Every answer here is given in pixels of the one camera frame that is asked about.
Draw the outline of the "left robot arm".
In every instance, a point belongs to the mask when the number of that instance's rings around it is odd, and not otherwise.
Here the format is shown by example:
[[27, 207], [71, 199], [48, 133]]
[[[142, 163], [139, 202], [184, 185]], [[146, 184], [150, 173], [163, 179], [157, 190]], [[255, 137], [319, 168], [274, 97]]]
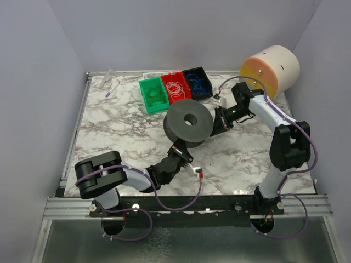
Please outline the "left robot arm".
[[124, 162], [117, 151], [110, 151], [75, 164], [75, 183], [82, 199], [94, 199], [104, 209], [120, 204], [119, 185], [131, 187], [141, 193], [158, 190], [169, 184], [174, 176], [193, 161], [185, 142], [181, 139], [171, 146], [167, 157], [155, 165], [139, 169]]

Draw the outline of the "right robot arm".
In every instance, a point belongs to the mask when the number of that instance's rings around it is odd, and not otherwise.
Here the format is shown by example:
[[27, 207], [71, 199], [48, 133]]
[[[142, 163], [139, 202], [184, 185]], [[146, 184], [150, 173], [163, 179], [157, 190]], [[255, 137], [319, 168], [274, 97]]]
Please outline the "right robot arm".
[[261, 203], [276, 199], [287, 180], [288, 173], [296, 171], [310, 160], [310, 126], [307, 122], [289, 119], [261, 89], [250, 90], [245, 82], [237, 83], [231, 92], [236, 105], [215, 108], [211, 136], [227, 132], [239, 119], [257, 116], [273, 133], [269, 158], [271, 165], [265, 179], [255, 190]]

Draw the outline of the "black spool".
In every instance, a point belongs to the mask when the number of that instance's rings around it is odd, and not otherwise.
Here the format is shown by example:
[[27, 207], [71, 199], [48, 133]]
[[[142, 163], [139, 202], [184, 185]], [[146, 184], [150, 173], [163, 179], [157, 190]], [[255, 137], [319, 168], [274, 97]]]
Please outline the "black spool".
[[196, 148], [207, 140], [213, 131], [214, 121], [210, 111], [200, 102], [181, 99], [168, 109], [163, 129], [171, 142], [182, 139], [187, 148]]

